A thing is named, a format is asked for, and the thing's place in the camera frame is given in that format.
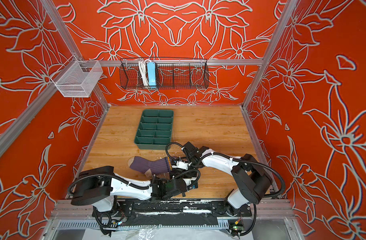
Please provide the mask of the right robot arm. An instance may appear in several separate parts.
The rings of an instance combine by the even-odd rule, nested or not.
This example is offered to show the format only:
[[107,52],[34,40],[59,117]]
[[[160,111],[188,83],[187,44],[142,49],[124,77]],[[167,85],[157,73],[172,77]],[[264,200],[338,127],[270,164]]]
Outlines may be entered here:
[[181,147],[190,166],[214,168],[231,175],[237,189],[226,198],[234,209],[246,204],[259,204],[264,198],[280,196],[285,191],[284,178],[273,168],[258,162],[252,155],[231,157],[208,147],[196,148],[190,142]]

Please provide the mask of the green divided tray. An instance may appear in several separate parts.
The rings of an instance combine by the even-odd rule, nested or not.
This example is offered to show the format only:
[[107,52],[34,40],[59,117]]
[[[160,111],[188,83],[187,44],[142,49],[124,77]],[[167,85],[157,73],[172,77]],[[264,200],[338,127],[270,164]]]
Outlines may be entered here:
[[145,109],[134,139],[140,150],[164,151],[172,140],[174,111]]

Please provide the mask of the purple sock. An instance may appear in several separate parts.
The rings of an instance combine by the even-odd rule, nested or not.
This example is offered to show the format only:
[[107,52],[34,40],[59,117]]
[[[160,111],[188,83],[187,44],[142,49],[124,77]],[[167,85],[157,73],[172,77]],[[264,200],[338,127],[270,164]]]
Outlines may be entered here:
[[128,160],[130,169],[144,174],[146,177],[169,173],[172,170],[168,157],[150,161],[145,158],[135,156]]

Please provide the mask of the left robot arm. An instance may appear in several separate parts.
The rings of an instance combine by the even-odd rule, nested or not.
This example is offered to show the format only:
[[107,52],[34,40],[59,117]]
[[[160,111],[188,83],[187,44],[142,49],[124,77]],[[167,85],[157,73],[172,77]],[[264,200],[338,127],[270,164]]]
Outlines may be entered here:
[[152,177],[149,181],[128,179],[114,173],[114,167],[104,166],[81,172],[68,188],[73,206],[94,206],[104,213],[114,209],[117,197],[140,201],[165,201],[197,188],[200,171],[176,172],[172,179]]

